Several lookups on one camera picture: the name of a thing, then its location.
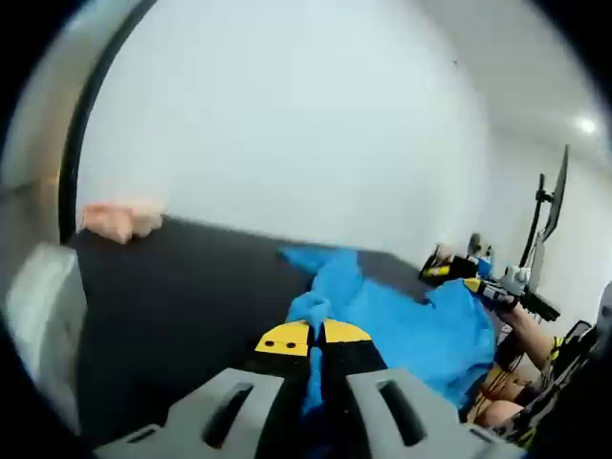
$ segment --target pink object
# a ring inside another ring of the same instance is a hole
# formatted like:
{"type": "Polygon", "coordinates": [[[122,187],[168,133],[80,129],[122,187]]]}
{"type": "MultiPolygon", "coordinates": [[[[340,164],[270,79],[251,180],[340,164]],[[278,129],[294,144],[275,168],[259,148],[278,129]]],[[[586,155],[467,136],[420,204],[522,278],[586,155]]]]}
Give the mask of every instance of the pink object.
{"type": "Polygon", "coordinates": [[[90,204],[83,210],[83,228],[120,244],[134,235],[145,237],[161,225],[161,208],[148,204],[90,204]]]}

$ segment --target ceiling light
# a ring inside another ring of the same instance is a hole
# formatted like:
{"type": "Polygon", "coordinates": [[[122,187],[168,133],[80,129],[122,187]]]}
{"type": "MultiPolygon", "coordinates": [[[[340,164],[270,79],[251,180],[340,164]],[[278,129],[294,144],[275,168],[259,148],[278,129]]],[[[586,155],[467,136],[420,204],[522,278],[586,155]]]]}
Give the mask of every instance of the ceiling light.
{"type": "Polygon", "coordinates": [[[593,120],[589,120],[588,118],[576,119],[576,126],[585,134],[593,134],[597,130],[597,125],[595,122],[593,120]]]}

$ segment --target ceiling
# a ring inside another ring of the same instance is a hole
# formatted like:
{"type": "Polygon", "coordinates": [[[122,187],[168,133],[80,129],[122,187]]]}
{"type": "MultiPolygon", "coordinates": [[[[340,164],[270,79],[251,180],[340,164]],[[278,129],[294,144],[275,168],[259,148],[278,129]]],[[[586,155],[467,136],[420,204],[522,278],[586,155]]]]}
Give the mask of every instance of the ceiling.
{"type": "Polygon", "coordinates": [[[420,0],[483,96],[492,125],[611,165],[597,87],[530,2],[420,0]]]}

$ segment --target blue towel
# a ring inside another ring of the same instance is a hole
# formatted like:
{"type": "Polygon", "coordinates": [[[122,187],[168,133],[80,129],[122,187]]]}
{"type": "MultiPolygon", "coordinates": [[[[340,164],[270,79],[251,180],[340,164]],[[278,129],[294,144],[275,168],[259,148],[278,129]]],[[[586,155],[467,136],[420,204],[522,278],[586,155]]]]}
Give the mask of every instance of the blue towel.
{"type": "MultiPolygon", "coordinates": [[[[288,321],[306,318],[316,329],[327,317],[368,333],[388,367],[404,367],[457,407],[492,366],[494,330],[481,302],[454,280],[427,294],[423,305],[363,277],[357,253],[288,247],[296,267],[315,274],[312,291],[294,299],[288,321]]],[[[311,369],[320,375],[320,355],[311,369]]],[[[322,403],[320,382],[309,383],[306,411],[322,403]]]]}

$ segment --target computer monitor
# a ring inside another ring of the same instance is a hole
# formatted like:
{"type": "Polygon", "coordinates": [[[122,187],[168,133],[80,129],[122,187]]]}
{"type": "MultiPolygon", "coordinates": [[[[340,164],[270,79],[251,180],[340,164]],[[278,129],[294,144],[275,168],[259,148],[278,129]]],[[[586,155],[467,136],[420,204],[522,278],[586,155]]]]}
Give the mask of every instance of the computer monitor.
{"type": "Polygon", "coordinates": [[[561,205],[563,204],[563,193],[565,192],[565,182],[567,181],[567,164],[569,157],[569,145],[565,145],[565,152],[563,153],[563,162],[561,163],[561,169],[558,172],[557,185],[553,192],[553,201],[551,202],[551,209],[548,213],[548,221],[542,234],[542,242],[546,241],[548,237],[553,233],[557,227],[558,217],[561,214],[561,205]]]}
{"type": "Polygon", "coordinates": [[[536,292],[537,286],[539,285],[539,279],[542,275],[542,268],[544,266],[544,253],[546,249],[544,248],[544,242],[542,241],[541,236],[538,236],[535,239],[534,243],[534,255],[532,258],[532,273],[529,277],[529,283],[527,284],[527,288],[530,292],[536,292]]]}

